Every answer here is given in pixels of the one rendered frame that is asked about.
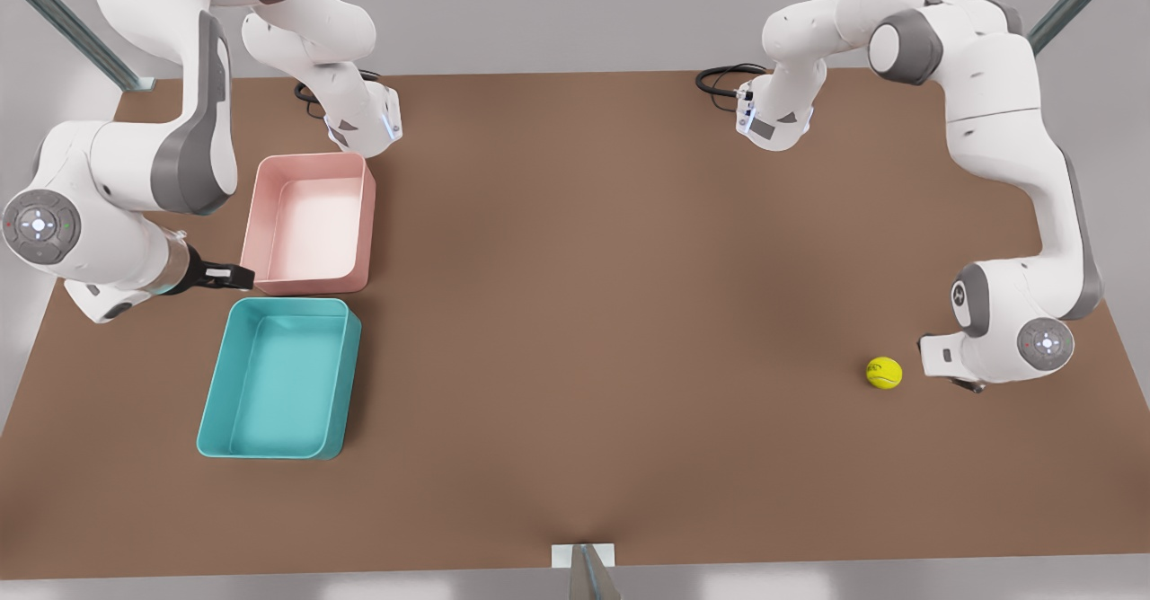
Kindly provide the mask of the silver frame post with foot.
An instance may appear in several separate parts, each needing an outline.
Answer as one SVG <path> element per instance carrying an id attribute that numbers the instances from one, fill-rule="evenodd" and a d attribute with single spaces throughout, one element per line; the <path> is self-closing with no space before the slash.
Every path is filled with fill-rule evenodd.
<path id="1" fill-rule="evenodd" d="M 551 567 L 568 569 L 568 600 L 622 600 L 611 571 L 614 543 L 567 543 L 551 546 Z"/>

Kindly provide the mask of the teal rectangular tray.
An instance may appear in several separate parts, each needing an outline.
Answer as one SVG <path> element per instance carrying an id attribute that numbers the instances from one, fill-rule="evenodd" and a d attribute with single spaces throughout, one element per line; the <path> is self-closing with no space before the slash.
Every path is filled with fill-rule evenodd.
<path id="1" fill-rule="evenodd" d="M 205 457 L 342 452 L 362 324 L 342 298 L 245 297 L 227 315 L 195 446 Z"/>

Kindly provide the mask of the pink rectangular tray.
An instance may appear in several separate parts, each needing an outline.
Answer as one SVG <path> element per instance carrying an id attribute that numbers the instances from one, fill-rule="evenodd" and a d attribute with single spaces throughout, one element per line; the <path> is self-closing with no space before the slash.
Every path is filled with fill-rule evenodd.
<path id="1" fill-rule="evenodd" d="M 361 154 L 259 163 L 241 266 L 267 297 L 336 297 L 368 285 L 376 180 Z"/>

